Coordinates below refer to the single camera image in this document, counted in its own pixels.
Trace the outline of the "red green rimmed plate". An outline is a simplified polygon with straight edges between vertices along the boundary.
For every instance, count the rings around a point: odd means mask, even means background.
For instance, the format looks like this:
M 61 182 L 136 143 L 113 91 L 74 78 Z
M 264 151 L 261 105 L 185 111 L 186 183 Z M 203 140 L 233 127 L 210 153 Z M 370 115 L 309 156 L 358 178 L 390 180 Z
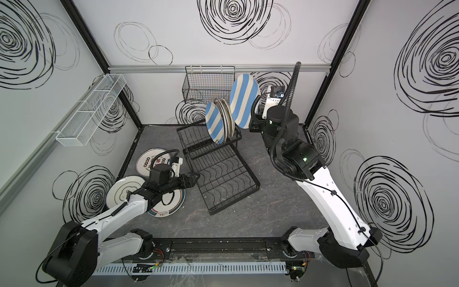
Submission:
M 164 218 L 174 214 L 185 201 L 186 190 L 175 190 L 162 196 L 160 202 L 148 210 L 150 216 Z

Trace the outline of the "black wire dish rack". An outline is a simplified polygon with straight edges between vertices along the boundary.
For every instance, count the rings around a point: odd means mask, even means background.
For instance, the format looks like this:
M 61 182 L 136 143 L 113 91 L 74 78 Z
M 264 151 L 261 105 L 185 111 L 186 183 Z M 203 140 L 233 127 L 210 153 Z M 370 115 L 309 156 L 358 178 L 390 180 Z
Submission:
M 210 215 L 215 215 L 260 189 L 260 181 L 237 149 L 242 139 L 235 129 L 232 140 L 218 145 L 204 120 L 177 128 L 186 162 L 200 174 L 198 188 Z

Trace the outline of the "blue striped plate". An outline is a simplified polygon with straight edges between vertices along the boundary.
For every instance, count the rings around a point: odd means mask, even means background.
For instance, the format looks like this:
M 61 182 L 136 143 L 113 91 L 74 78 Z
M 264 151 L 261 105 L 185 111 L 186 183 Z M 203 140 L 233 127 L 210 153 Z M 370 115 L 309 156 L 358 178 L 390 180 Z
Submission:
M 214 143 L 222 144 L 225 136 L 224 122 L 220 110 L 213 102 L 206 106 L 205 120 L 210 138 Z
M 241 74 L 235 79 L 229 107 L 233 120 L 239 128 L 249 128 L 252 118 L 251 108 L 259 94 L 261 94 L 259 85 L 250 74 Z

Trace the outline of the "cream floral plate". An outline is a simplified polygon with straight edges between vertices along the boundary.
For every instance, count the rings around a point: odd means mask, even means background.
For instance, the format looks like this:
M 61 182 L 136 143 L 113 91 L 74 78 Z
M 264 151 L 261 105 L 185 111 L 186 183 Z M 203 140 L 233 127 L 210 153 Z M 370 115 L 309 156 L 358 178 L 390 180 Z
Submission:
M 231 140 L 235 134 L 235 123 L 234 123 L 234 119 L 233 119 L 233 115 L 230 111 L 230 106 L 227 104 L 226 100 L 225 99 L 220 99 L 220 101 L 222 102 L 222 105 L 223 105 L 223 108 L 225 110 L 225 113 L 227 115 L 227 119 L 228 119 L 228 122 L 229 122 L 229 136 L 228 136 L 228 140 Z

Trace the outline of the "orange sunburst plate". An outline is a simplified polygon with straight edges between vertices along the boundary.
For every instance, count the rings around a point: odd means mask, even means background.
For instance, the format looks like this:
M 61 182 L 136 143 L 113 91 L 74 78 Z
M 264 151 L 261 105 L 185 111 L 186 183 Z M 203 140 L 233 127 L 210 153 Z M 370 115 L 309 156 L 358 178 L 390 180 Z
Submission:
M 234 124 L 233 124 L 233 118 L 230 112 L 230 108 L 225 101 L 225 99 L 217 99 L 219 104 L 222 107 L 223 113 L 224 113 L 224 118 L 225 118 L 225 123 L 227 124 L 228 128 L 228 135 L 227 135 L 227 140 L 231 140 L 233 135 L 234 135 Z
M 214 104 L 217 106 L 219 112 L 220 112 L 220 115 L 221 115 L 221 118 L 222 118 L 222 122 L 223 122 L 223 128 L 224 128 L 224 142 L 227 142 L 228 141 L 228 136 L 229 136 L 229 122 L 228 122 L 228 119 L 227 119 L 227 115 L 225 113 L 225 110 L 223 108 L 223 105 L 222 105 L 222 102 L 220 101 L 220 99 L 215 99 L 214 100 Z

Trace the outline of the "white plate black outline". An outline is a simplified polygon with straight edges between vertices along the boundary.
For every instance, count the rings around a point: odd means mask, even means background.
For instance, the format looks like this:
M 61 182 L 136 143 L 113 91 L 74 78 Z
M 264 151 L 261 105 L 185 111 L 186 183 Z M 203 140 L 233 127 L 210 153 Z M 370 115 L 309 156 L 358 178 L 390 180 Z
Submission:
M 106 205 L 111 209 L 118 204 L 124 202 L 127 198 L 127 193 L 134 192 L 141 188 L 145 180 L 139 176 L 128 176 L 117 181 L 108 191 L 106 195 Z

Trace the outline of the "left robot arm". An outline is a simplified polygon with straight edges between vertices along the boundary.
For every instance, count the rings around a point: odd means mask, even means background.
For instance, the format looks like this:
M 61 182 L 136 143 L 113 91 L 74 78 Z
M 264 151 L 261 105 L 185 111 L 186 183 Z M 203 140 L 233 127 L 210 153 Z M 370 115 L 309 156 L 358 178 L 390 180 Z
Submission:
M 152 256 L 156 251 L 153 237 L 140 228 L 118 238 L 109 236 L 159 204 L 163 195 L 197 184 L 199 173 L 180 174 L 179 170 L 176 163 L 159 164 L 139 189 L 128 192 L 122 203 L 81 223 L 64 224 L 37 270 L 50 275 L 51 283 L 80 287 L 101 267 L 131 255 Z

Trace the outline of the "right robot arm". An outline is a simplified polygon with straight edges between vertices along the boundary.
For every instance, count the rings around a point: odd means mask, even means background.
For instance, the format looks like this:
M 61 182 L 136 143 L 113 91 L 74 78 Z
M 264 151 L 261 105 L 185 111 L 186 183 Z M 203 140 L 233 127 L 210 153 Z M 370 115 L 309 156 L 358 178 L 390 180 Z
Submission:
M 368 248 L 379 244 L 382 232 L 358 217 L 316 147 L 299 138 L 299 118 L 291 105 L 300 69 L 301 62 L 296 62 L 285 95 L 279 104 L 266 109 L 267 118 L 259 122 L 260 133 L 271 164 L 309 195 L 328 226 L 315 230 L 291 227 L 283 236 L 283 252 L 290 258 L 303 254 L 305 265 L 312 256 L 321 255 L 340 269 L 363 267 Z

